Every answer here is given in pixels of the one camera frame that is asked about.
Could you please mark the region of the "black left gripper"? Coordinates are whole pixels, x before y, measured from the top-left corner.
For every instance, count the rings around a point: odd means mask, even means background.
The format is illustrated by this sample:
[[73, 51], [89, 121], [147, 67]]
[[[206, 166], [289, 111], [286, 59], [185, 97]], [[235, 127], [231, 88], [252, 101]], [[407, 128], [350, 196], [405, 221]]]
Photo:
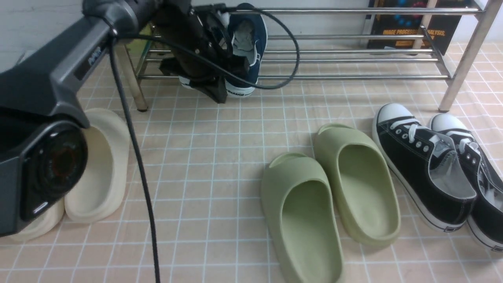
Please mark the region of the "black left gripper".
[[166, 0], [152, 19], [172, 54], [161, 60], [162, 74], [203, 82], [196, 90], [218, 104], [228, 98], [226, 76], [242, 79], [249, 68], [245, 58], [233, 55], [231, 37], [218, 14], [223, 9], [223, 4], [194, 8], [189, 0]]

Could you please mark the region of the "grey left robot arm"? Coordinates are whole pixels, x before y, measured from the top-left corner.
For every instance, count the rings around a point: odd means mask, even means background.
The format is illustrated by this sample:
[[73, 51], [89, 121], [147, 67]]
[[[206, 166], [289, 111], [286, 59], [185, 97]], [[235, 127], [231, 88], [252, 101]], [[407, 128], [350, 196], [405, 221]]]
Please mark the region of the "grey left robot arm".
[[189, 0], [85, 0], [83, 17], [2, 72], [2, 237], [25, 229], [62, 199], [83, 175], [90, 122], [77, 92], [118, 40], [132, 39], [149, 22], [160, 27], [174, 58], [162, 65], [216, 103], [228, 96], [224, 77], [246, 77], [250, 63], [224, 50], [217, 13], [224, 4], [194, 7]]

